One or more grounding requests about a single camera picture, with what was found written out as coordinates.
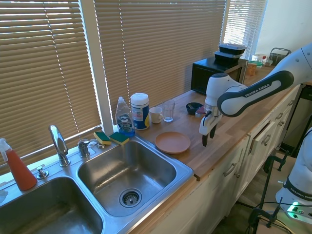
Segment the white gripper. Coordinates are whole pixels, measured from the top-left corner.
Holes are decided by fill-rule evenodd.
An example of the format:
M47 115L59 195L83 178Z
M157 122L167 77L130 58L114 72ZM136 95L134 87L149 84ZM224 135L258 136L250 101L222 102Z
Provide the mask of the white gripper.
M199 126L199 133L202 134L202 145L204 147L207 146L208 136L210 136L211 139L214 138L216 127L220 120L221 115L214 117L213 115L209 114L202 118Z

